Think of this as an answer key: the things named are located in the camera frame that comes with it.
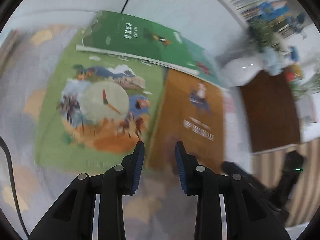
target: striped wooden surface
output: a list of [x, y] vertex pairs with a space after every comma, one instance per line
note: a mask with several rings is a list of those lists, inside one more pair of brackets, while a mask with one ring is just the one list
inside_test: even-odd
[[267, 187], [275, 187], [287, 152], [297, 150], [307, 158], [292, 199], [287, 203], [290, 216], [286, 226], [310, 221], [320, 205], [320, 139], [253, 156], [253, 174]]

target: clock illustration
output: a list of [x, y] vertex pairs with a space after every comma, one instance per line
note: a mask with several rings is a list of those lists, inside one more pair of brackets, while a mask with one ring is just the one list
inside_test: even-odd
[[79, 98], [83, 115], [93, 123], [103, 119], [119, 121], [129, 111], [129, 97], [125, 90], [116, 83], [101, 81], [86, 88]]

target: dark green book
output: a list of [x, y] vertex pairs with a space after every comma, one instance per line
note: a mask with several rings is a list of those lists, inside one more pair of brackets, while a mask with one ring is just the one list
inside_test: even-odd
[[148, 60], [195, 76], [200, 73], [179, 32], [116, 12], [98, 12], [76, 49]]

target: metal screw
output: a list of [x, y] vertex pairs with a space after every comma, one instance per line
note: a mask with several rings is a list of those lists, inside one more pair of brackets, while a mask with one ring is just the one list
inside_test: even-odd
[[241, 180], [241, 175], [238, 174], [238, 173], [233, 174], [232, 177], [233, 177], [233, 179], [235, 179], [235, 180]]
[[201, 166], [201, 165], [198, 165], [198, 166], [196, 166], [196, 170], [199, 171], [199, 172], [203, 172], [203, 171], [205, 171], [205, 167]]
[[87, 178], [87, 174], [85, 174], [85, 173], [80, 173], [80, 174], [78, 175], [78, 179], [79, 179], [79, 180], [84, 180], [85, 178]]
[[123, 166], [122, 165], [116, 165], [114, 169], [115, 169], [115, 171], [122, 171], [123, 170]]

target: brown book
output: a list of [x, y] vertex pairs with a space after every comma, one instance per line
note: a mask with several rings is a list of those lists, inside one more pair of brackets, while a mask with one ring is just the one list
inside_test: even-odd
[[220, 89], [185, 73], [169, 70], [148, 167], [175, 164], [174, 146], [182, 141], [199, 163], [221, 172], [224, 159], [223, 95]]

